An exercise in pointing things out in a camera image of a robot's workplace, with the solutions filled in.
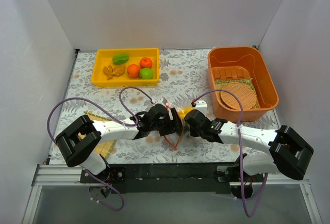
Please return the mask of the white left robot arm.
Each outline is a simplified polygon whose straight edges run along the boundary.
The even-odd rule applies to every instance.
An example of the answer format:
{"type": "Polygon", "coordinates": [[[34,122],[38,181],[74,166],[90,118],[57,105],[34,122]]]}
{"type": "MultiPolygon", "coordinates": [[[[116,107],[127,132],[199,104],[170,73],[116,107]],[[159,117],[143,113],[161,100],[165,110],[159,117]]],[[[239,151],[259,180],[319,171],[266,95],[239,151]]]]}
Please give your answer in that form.
{"type": "Polygon", "coordinates": [[[134,117],[115,121],[93,121],[87,115],[80,116],[57,135],[55,141],[68,167],[81,166],[92,173],[100,183],[109,179],[110,166],[94,152],[95,147],[107,141],[136,140],[157,131],[160,136],[182,134],[183,122],[175,108],[155,104],[149,111],[134,117]]]}

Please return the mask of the yellow fake lemon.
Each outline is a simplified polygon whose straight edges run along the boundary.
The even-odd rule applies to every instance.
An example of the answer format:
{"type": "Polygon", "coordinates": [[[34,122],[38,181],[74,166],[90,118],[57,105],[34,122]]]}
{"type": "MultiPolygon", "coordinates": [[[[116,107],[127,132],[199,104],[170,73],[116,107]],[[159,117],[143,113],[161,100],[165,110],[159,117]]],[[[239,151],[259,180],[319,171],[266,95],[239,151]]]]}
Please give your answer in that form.
{"type": "Polygon", "coordinates": [[[184,119],[184,117],[185,117],[190,111],[192,111],[193,109],[194,109],[193,107],[188,107],[188,108],[181,109],[181,110],[178,112],[178,115],[180,116],[181,119],[184,119]]]}

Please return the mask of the light green fake apple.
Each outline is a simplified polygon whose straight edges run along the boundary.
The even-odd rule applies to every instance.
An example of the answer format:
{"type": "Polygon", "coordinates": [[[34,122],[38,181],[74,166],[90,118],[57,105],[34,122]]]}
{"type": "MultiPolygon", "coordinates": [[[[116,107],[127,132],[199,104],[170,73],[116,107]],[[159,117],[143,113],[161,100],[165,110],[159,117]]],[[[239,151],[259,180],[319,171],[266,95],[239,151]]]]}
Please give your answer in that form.
{"type": "Polygon", "coordinates": [[[154,73],[150,68],[142,68],[139,72],[140,79],[153,79],[154,73]]]}

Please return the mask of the clear zip top bag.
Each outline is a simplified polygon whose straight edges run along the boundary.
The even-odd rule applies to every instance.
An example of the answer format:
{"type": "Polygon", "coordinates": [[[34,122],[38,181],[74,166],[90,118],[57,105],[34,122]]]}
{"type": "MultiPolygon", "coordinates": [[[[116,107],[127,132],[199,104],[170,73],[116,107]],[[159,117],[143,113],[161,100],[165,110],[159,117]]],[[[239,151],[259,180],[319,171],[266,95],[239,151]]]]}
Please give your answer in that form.
{"type": "MultiPolygon", "coordinates": [[[[176,113],[178,115],[178,112],[183,109],[183,108],[179,108],[178,110],[176,110],[176,113]]],[[[169,146],[171,146],[174,150],[178,149],[178,145],[179,143],[182,141],[182,139],[187,136],[188,131],[189,131],[189,127],[188,125],[185,124],[184,119],[181,119],[180,116],[178,115],[179,118],[179,131],[177,133],[177,131],[174,132],[174,134],[170,134],[168,136],[164,136],[165,141],[168,143],[169,146]]]]}

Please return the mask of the orange fake tangerine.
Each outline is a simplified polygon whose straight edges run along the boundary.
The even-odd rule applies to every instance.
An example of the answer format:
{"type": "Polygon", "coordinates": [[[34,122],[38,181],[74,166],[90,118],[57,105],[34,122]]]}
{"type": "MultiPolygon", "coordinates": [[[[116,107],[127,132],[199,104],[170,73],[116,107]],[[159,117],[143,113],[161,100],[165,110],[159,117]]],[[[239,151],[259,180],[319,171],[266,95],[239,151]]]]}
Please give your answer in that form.
{"type": "Polygon", "coordinates": [[[138,78],[140,75],[140,67],[137,64],[131,64],[127,67],[127,75],[130,78],[138,78]]]}
{"type": "Polygon", "coordinates": [[[153,66],[153,61],[149,57],[143,57],[140,59],[139,65],[141,69],[143,68],[151,69],[153,66]]]}

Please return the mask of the green fake pepper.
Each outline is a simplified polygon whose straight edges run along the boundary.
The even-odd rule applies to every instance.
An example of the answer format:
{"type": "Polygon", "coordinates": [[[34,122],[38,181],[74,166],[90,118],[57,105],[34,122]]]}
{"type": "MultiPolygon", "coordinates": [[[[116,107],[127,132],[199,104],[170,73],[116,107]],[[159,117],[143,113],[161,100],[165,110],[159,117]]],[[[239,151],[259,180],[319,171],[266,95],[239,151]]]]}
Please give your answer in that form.
{"type": "Polygon", "coordinates": [[[127,63],[129,60],[129,56],[125,53],[119,53],[113,56],[112,62],[114,65],[122,65],[127,63]]]}

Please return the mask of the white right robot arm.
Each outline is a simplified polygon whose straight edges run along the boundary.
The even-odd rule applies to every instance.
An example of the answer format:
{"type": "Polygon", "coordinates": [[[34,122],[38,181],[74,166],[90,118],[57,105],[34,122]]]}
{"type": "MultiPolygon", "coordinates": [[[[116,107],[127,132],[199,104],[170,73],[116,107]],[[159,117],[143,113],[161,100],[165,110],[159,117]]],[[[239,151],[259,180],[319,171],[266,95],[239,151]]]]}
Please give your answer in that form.
{"type": "Polygon", "coordinates": [[[242,144],[260,151],[254,156],[245,155],[243,162],[233,168],[234,177],[242,182],[252,175],[277,172],[302,180],[314,153],[314,149],[286,125],[278,130],[237,126],[224,119],[211,121],[196,109],[188,112],[184,121],[190,126],[193,137],[202,137],[208,142],[242,144]]]}

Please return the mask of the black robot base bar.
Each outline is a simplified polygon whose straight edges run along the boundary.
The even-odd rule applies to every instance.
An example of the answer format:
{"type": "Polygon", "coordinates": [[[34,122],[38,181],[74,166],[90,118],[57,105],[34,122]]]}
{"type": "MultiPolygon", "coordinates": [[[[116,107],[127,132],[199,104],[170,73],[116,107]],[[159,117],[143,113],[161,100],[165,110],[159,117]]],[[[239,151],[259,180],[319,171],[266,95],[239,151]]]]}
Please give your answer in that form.
{"type": "Polygon", "coordinates": [[[245,175],[239,180],[239,169],[229,163],[117,164],[98,176],[120,193],[213,192],[241,198],[253,194],[253,183],[263,181],[261,174],[245,175]]]}

